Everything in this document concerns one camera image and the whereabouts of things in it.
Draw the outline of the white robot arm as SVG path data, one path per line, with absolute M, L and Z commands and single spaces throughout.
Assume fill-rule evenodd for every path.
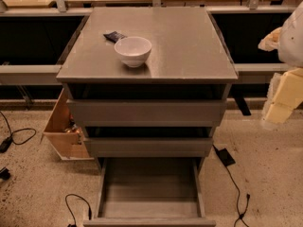
M 280 61 L 292 70 L 274 73 L 263 106 L 261 124 L 273 129 L 283 124 L 303 102 L 303 2 L 283 26 L 273 30 L 258 44 L 264 51 L 277 50 Z

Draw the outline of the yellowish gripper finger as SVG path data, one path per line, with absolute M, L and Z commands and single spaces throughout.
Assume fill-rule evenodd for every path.
M 263 51 L 273 51 L 277 49 L 281 28 L 274 29 L 266 35 L 258 44 L 258 49 Z
M 263 125 L 283 124 L 303 102 L 303 69 L 274 73 L 262 110 Z

